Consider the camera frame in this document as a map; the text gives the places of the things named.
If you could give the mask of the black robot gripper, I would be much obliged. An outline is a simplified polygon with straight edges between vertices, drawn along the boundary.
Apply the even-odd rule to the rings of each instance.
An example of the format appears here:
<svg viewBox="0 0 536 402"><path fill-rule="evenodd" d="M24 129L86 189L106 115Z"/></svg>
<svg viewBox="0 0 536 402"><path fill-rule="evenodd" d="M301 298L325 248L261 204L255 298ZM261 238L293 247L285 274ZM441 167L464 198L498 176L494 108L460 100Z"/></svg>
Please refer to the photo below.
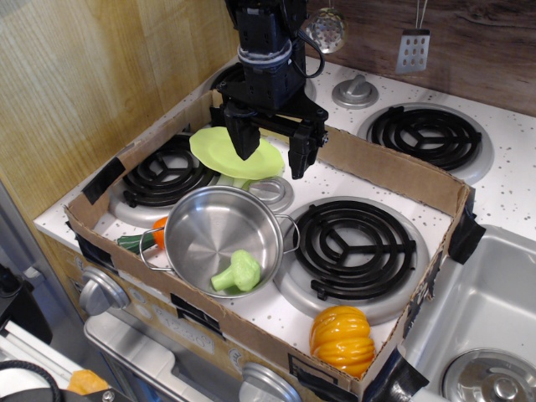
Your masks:
<svg viewBox="0 0 536 402"><path fill-rule="evenodd" d="M289 137L289 166L293 179L301 179L315 163L327 140L327 111L304 91L307 78L293 64L268 69L244 68L242 82L221 82L220 120L226 125L235 152L247 160L260 145L260 129Z"/></svg>

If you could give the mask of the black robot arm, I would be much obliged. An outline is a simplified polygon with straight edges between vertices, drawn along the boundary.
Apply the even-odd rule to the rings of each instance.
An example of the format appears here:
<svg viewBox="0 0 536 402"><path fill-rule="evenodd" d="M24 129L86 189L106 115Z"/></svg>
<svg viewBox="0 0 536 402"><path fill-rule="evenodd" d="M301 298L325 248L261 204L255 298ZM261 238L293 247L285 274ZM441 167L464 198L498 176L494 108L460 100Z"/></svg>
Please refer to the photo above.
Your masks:
<svg viewBox="0 0 536 402"><path fill-rule="evenodd" d="M240 45L242 81L221 81L217 91L224 124L243 160L260 145L260 129L288 137L294 179L303 177L327 142L328 113L305 93L307 19L304 1L228 1Z"/></svg>

